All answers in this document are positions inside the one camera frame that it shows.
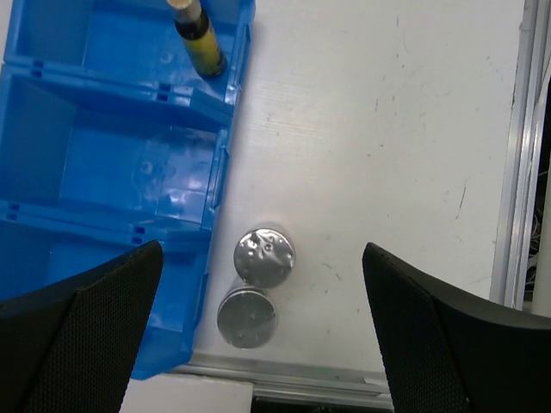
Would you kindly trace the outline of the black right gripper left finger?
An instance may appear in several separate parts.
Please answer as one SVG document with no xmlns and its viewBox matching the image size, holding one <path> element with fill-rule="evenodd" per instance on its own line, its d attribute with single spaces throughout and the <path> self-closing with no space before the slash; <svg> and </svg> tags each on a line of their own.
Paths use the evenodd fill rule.
<svg viewBox="0 0 551 413">
<path fill-rule="evenodd" d="M 1 304 L 3 412 L 117 412 L 158 290 L 151 241 Z"/>
</svg>

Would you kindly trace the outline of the yellow label bottle gold cap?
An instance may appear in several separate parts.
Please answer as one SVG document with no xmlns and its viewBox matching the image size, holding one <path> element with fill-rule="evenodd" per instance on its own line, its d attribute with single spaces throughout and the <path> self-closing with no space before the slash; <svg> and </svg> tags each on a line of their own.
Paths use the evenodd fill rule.
<svg viewBox="0 0 551 413">
<path fill-rule="evenodd" d="M 217 77 L 226 66 L 213 25 L 198 0 L 168 0 L 174 25 L 191 64 L 201 77 Z"/>
</svg>

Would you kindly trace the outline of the blue label shaker silver lid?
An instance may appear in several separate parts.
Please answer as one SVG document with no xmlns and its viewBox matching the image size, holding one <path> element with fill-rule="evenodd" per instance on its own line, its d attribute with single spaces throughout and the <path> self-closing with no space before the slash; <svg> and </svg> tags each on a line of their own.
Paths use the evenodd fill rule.
<svg viewBox="0 0 551 413">
<path fill-rule="evenodd" d="M 275 222 L 252 226 L 236 243 L 233 264 L 247 285 L 270 289 L 287 280 L 296 264 L 296 248 L 289 232 Z"/>
</svg>

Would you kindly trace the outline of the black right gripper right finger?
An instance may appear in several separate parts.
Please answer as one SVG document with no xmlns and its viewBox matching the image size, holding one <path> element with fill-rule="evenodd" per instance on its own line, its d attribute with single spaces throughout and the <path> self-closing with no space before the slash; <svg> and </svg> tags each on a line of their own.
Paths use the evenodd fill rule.
<svg viewBox="0 0 551 413">
<path fill-rule="evenodd" d="M 548 412 L 550 320 L 495 304 L 368 243 L 362 271 L 397 412 Z"/>
</svg>

